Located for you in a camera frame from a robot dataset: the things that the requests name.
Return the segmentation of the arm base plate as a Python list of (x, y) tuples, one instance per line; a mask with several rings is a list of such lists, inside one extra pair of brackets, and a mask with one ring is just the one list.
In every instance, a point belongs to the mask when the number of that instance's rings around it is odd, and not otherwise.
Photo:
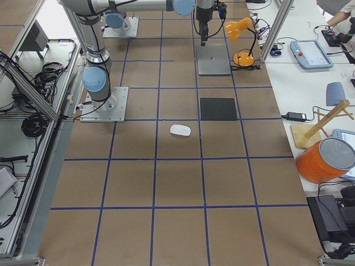
[(84, 105), (81, 122), (124, 122), (128, 102), (128, 87), (111, 87), (111, 96), (102, 106), (101, 103), (92, 102), (87, 93), (86, 99), (90, 104)]
[(111, 14), (105, 17), (106, 26), (104, 29), (103, 37), (109, 38), (136, 38), (138, 33), (138, 17), (125, 17), (116, 16)]

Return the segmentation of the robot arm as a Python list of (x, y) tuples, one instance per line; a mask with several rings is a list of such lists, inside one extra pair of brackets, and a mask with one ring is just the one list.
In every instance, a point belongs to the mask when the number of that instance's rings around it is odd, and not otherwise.
[(109, 27), (124, 27), (126, 12), (167, 11), (180, 16), (191, 14), (194, 1), (61, 1), (79, 25), (86, 49), (88, 68), (83, 71), (82, 84), (91, 98), (81, 121), (123, 121), (127, 104), (127, 87), (111, 85), (111, 56), (105, 48), (100, 16), (105, 14)]
[(182, 17), (193, 14), (199, 24), (196, 32), (200, 36), (201, 47), (210, 38), (208, 23), (212, 20), (213, 12), (218, 11), (217, 1), (106, 1), (106, 4), (103, 12), (167, 11)]

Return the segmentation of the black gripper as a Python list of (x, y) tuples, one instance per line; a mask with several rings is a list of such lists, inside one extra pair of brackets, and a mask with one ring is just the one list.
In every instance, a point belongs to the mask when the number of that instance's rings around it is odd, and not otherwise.
[(209, 35), (209, 28), (207, 24), (200, 24), (200, 39), (201, 39), (201, 46), (205, 46), (208, 40)]

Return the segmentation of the person hand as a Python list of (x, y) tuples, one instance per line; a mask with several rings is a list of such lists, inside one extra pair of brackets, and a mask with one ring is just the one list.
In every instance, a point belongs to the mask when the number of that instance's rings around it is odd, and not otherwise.
[(330, 26), (330, 27), (334, 27), (338, 24), (338, 19), (334, 16), (332, 17), (330, 20), (327, 21), (327, 24)]

